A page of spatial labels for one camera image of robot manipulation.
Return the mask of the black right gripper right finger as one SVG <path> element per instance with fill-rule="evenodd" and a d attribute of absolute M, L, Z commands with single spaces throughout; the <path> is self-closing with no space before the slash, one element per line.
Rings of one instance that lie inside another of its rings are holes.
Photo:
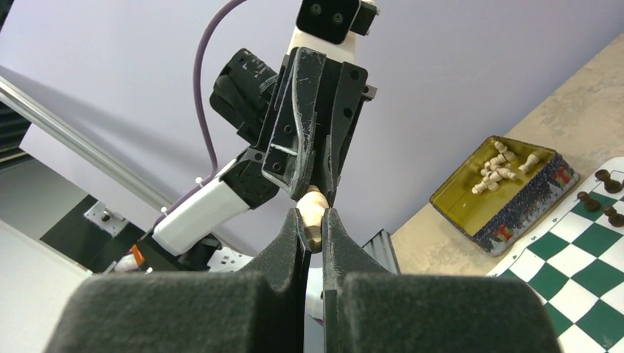
<path fill-rule="evenodd" d="M 322 220 L 327 352 L 559 352 L 547 312 L 510 278 L 393 274 Z"/>

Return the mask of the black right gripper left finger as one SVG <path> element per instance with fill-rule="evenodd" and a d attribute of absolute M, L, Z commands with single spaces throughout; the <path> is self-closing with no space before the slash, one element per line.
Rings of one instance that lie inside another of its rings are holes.
<path fill-rule="evenodd" d="M 238 271 L 156 271 L 85 280 L 47 352 L 302 352 L 310 249 L 290 209 Z"/>

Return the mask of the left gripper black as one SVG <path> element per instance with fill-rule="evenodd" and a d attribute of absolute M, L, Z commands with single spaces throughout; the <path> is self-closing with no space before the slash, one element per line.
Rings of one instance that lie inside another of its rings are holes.
<path fill-rule="evenodd" d="M 315 185 L 334 205 L 359 114 L 376 94 L 367 79 L 366 69 L 313 49 L 286 55 L 258 145 L 262 174 L 289 198 Z"/>

